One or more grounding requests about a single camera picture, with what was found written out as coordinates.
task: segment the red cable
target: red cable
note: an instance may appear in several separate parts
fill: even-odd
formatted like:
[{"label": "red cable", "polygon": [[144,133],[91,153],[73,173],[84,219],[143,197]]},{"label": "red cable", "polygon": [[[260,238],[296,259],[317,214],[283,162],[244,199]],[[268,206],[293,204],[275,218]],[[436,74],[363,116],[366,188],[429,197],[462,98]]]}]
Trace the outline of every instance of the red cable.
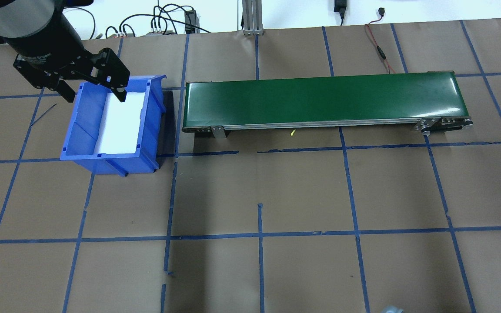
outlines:
[{"label": "red cable", "polygon": [[[364,24],[366,26],[366,29],[368,30],[368,32],[370,33],[370,36],[372,37],[372,41],[374,41],[374,45],[376,47],[378,47],[378,43],[376,42],[376,38],[374,38],[374,34],[372,33],[372,30],[370,29],[370,24],[372,23],[376,23],[376,22],[380,22],[380,20],[382,20],[384,16],[381,16],[378,20],[372,20],[371,22],[369,22],[368,24]],[[387,59],[384,59],[384,62],[386,62],[386,64],[388,65],[388,69],[390,69],[392,72],[394,72],[395,74],[395,70],[393,67],[390,66],[390,62],[388,62]]]}]

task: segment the green conveyor belt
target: green conveyor belt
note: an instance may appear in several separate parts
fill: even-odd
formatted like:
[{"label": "green conveyor belt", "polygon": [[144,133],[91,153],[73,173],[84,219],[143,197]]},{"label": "green conveyor belt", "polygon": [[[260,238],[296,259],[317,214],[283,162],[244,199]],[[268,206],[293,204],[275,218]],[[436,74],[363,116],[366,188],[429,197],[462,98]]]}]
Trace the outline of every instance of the green conveyor belt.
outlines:
[{"label": "green conveyor belt", "polygon": [[467,118],[452,72],[188,83],[183,131]]}]

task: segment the blue tape grid line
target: blue tape grid line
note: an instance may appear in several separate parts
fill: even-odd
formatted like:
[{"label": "blue tape grid line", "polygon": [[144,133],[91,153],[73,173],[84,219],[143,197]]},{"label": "blue tape grid line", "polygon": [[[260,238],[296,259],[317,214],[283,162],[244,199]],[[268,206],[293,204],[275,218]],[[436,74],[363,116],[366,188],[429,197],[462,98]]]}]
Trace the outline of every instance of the blue tape grid line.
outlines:
[{"label": "blue tape grid line", "polygon": [[[395,42],[396,42],[397,50],[398,50],[399,55],[400,55],[400,59],[401,59],[402,65],[403,65],[403,69],[404,69],[405,73],[408,73],[409,71],[407,69],[407,65],[405,63],[405,58],[404,58],[403,52],[401,50],[401,45],[399,44],[399,39],[397,37],[397,33],[395,31],[395,27],[393,26],[393,24],[391,25],[391,29],[392,29],[392,33],[394,33],[394,39],[395,39]],[[451,222],[451,218],[448,216],[448,204],[447,204],[447,201],[446,201],[446,198],[445,198],[445,195],[444,195],[444,189],[442,187],[442,183],[441,183],[441,180],[440,180],[440,175],[438,173],[438,168],[437,168],[436,162],[434,160],[434,155],[433,155],[433,152],[432,152],[432,147],[431,147],[431,144],[430,144],[430,141],[429,141],[428,137],[425,137],[425,145],[426,145],[426,149],[428,150],[429,157],[430,157],[430,162],[431,162],[432,167],[433,167],[434,177],[435,177],[435,179],[437,181],[438,191],[440,192],[440,198],[441,198],[441,201],[442,201],[442,206],[444,207],[444,213],[446,215],[446,219],[447,219],[447,222],[448,222],[448,228],[449,228],[449,232],[451,234],[451,240],[452,240],[453,245],[454,245],[455,255],[456,255],[457,260],[458,260],[459,270],[461,272],[461,278],[463,279],[463,285],[465,287],[465,292],[467,293],[467,299],[469,301],[469,306],[471,307],[471,312],[475,313],[477,310],[475,309],[475,303],[473,301],[473,295],[471,294],[471,288],[469,287],[469,281],[467,280],[467,274],[465,273],[465,267],[463,265],[463,259],[461,258],[461,252],[459,251],[459,245],[457,243],[457,238],[455,236],[455,230],[454,230],[453,224]]]},{"label": "blue tape grid line", "polygon": [[[501,145],[501,141],[475,141],[471,143],[431,143],[432,147],[460,147],[471,145]],[[356,145],[348,146],[347,150],[354,149],[394,149],[394,148],[419,148],[426,147],[426,144],[392,144],[392,145]],[[282,152],[305,152],[305,151],[338,151],[341,147],[316,147],[316,148],[286,148],[286,149],[272,149],[268,151],[257,151],[257,153],[282,153]],[[212,151],[212,152],[191,152],[179,153],[178,157],[204,157],[210,155],[229,155],[238,154],[238,150],[232,151]],[[161,154],[159,157],[173,158],[174,154]],[[1,163],[35,163],[35,162],[68,162],[62,161],[58,158],[47,159],[22,159],[22,160],[0,160]]]},{"label": "blue tape grid line", "polygon": [[463,29],[463,34],[465,34],[465,38],[467,39],[467,42],[469,43],[469,47],[471,48],[471,52],[473,52],[473,56],[475,57],[475,61],[477,62],[477,66],[479,67],[479,70],[481,71],[482,78],[484,80],[485,85],[487,85],[487,89],[489,94],[491,95],[492,102],[494,103],[496,107],[496,111],[498,112],[498,115],[500,116],[501,119],[501,108],[500,105],[498,104],[498,101],[496,100],[496,97],[494,95],[494,92],[492,91],[491,84],[488,82],[487,74],[483,70],[483,66],[481,64],[481,61],[479,60],[479,57],[477,55],[477,52],[475,51],[475,47],[473,46],[473,42],[471,42],[471,38],[469,37],[469,34],[467,33],[467,28],[465,28],[465,23],[463,20],[459,21],[461,23],[461,28]]},{"label": "blue tape grid line", "polygon": [[166,286],[163,283],[161,285],[161,294],[160,294],[160,313],[164,313],[164,310],[165,310],[165,289],[166,289]]},{"label": "blue tape grid line", "polygon": [[[470,226],[454,227],[455,232],[492,232],[501,231],[501,226]],[[399,230],[360,230],[360,234],[416,234],[416,233],[445,233],[449,228],[406,228]],[[233,238],[259,238],[260,236],[354,236],[354,230],[329,230],[329,231],[308,231],[308,232],[263,232],[263,233],[231,233],[231,234],[209,234],[190,236],[116,236],[100,238],[81,238],[81,242],[125,242],[125,241],[166,241],[166,240],[215,240]],[[76,242],[77,238],[42,238],[42,239],[2,239],[0,244],[9,243],[64,243]]]},{"label": "blue tape grid line", "polygon": [[357,245],[358,268],[361,274],[362,295],[364,297],[364,309],[366,310],[366,313],[370,313],[370,303],[368,301],[368,290],[366,287],[366,276],[364,275],[364,263],[362,261],[361,232],[358,228],[357,211],[355,209],[354,195],[353,195],[353,185],[351,184],[351,173],[349,171],[349,162],[347,158],[347,148],[345,145],[345,138],[342,127],[339,128],[339,131],[340,131],[341,148],[344,152],[344,166],[345,166],[345,176],[347,178],[347,190],[349,191],[351,214],[353,216],[353,230],[355,235],[355,242]]},{"label": "blue tape grid line", "polygon": [[187,73],[187,56],[189,52],[189,38],[185,38],[185,54],[183,55],[183,72],[181,73],[181,90],[179,93],[179,108],[177,109],[177,128],[175,129],[175,158],[179,156],[179,136],[181,131],[181,119],[183,119],[183,92],[185,91],[185,74]]},{"label": "blue tape grid line", "polygon": [[[40,96],[42,95],[43,91],[44,91],[44,88],[42,88],[40,90]],[[34,107],[34,112],[32,113],[32,117],[30,118],[29,125],[31,125],[32,122],[34,121],[34,119],[36,119],[36,113],[38,112],[38,108],[40,107],[41,100],[42,100],[42,97],[38,97],[38,101],[36,102],[36,107]],[[26,143],[28,142],[28,137],[30,136],[31,130],[32,130],[31,127],[28,127],[28,129],[26,130],[26,135],[24,136],[24,141],[22,142],[22,148],[20,149],[20,155],[18,157],[19,161],[20,161],[20,159],[22,159],[22,156],[24,155],[24,149],[26,149]],[[13,176],[11,177],[11,180],[10,180],[9,188],[7,189],[7,193],[5,195],[5,200],[3,201],[3,206],[2,206],[1,211],[0,211],[0,226],[1,226],[1,221],[3,220],[3,215],[5,214],[5,209],[7,208],[7,203],[9,201],[11,190],[13,189],[14,180],[17,177],[19,166],[20,166],[20,162],[17,162],[16,166],[14,167]]]},{"label": "blue tape grid line", "polygon": [[455,236],[455,230],[453,223],[451,222],[451,217],[448,216],[448,203],[446,201],[446,196],[444,195],[444,189],[442,187],[442,182],[440,180],[440,174],[438,173],[438,167],[436,166],[436,161],[434,160],[434,155],[432,152],[432,147],[430,146],[430,141],[428,137],[425,137],[426,149],[428,150],[428,154],[430,157],[430,163],[432,164],[432,168],[434,171],[434,177],[436,179],[436,183],[438,185],[438,191],[440,192],[440,199],[442,201],[442,206],[444,208],[444,212],[446,215],[446,220],[448,221],[448,228],[451,234],[451,241],[454,245],[455,255],[457,256],[459,271],[461,272],[461,278],[463,279],[463,285],[465,286],[465,292],[467,293],[467,299],[469,301],[469,306],[471,307],[471,312],[475,313],[477,309],[475,309],[475,302],[473,301],[473,295],[471,294],[471,287],[469,287],[469,281],[467,280],[467,274],[465,273],[465,267],[463,265],[463,258],[461,257],[461,251],[459,251],[459,244],[457,242],[457,238]]},{"label": "blue tape grid line", "polygon": [[263,232],[262,232],[262,208],[264,206],[258,204],[258,264],[259,264],[259,286],[260,286],[260,313],[264,313],[264,247],[263,247]]},{"label": "blue tape grid line", "polygon": [[399,44],[399,38],[397,37],[397,32],[395,31],[395,26],[394,24],[390,24],[391,26],[391,32],[394,34],[394,40],[395,44],[397,46],[397,51],[399,52],[399,58],[401,59],[401,64],[403,65],[403,70],[405,73],[409,73],[409,70],[407,69],[407,65],[405,63],[405,57],[403,56],[403,52],[401,51],[401,45]]},{"label": "blue tape grid line", "polygon": [[171,228],[173,226],[173,207],[175,205],[175,187],[177,185],[177,162],[173,166],[171,179],[171,195],[169,196],[169,215],[167,216],[167,241],[165,242],[164,271],[169,269],[169,249],[171,245]]},{"label": "blue tape grid line", "polygon": [[119,48],[117,49],[117,57],[121,57],[121,50],[123,50],[123,37],[119,40]]},{"label": "blue tape grid line", "polygon": [[[190,34],[186,35],[185,38],[185,50],[183,54],[183,69],[181,73],[181,89],[179,91],[179,107],[177,109],[177,127],[175,128],[175,159],[179,158],[179,138],[181,133],[181,119],[183,119],[183,93],[185,91],[185,78],[187,74],[187,58],[189,55],[189,39]],[[171,228],[173,227],[173,208],[175,207],[175,188],[177,186],[177,161],[175,161],[173,166],[173,174],[171,178],[171,195],[169,198],[169,213],[167,216],[167,236],[165,241],[165,251],[164,251],[164,271],[168,271],[169,267],[169,251],[171,247]],[[160,311],[165,310],[165,296],[166,296],[166,284],[161,286],[161,298],[160,298]]]},{"label": "blue tape grid line", "polygon": [[67,307],[69,304],[69,296],[71,295],[71,287],[73,284],[73,277],[75,275],[76,261],[78,259],[78,250],[80,249],[80,243],[82,241],[82,231],[84,230],[84,224],[86,222],[86,208],[90,203],[90,196],[92,195],[92,186],[94,186],[94,177],[95,174],[92,173],[90,176],[90,182],[88,184],[88,190],[86,191],[86,200],[84,202],[84,210],[82,211],[82,217],[80,221],[80,226],[78,227],[78,236],[75,240],[75,252],[73,253],[73,260],[71,263],[71,271],[69,272],[69,279],[67,281],[67,289],[65,291],[65,298],[63,301],[63,310],[62,313],[67,312]]},{"label": "blue tape grid line", "polygon": [[334,66],[332,66],[330,44],[328,44],[328,35],[326,35],[326,28],[324,26],[322,26],[322,34],[324,35],[324,45],[326,46],[326,54],[328,55],[328,65],[330,65],[330,76],[334,77]]}]

